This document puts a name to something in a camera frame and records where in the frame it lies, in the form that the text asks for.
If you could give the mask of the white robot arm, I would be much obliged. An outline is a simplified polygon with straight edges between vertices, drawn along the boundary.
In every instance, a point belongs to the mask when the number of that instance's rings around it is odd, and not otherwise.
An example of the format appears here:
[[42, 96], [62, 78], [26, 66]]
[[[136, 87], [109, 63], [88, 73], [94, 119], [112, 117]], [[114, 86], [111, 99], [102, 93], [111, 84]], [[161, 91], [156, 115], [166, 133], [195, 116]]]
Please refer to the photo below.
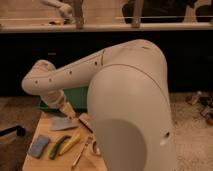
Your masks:
[[108, 171], [177, 171], [167, 63], [154, 43], [136, 39], [57, 69], [37, 61], [23, 90], [53, 108], [53, 94], [86, 86], [87, 111]]

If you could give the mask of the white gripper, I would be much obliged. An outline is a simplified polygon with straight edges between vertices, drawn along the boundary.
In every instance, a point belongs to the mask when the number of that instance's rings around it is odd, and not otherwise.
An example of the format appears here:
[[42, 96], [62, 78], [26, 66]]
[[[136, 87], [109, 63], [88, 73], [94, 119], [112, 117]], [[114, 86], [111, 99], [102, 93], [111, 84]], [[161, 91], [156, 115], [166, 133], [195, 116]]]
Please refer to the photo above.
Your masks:
[[59, 109], [62, 113], [73, 119], [76, 117], [72, 105], [66, 102], [66, 96], [63, 90], [54, 90], [41, 95], [41, 100], [52, 109]]

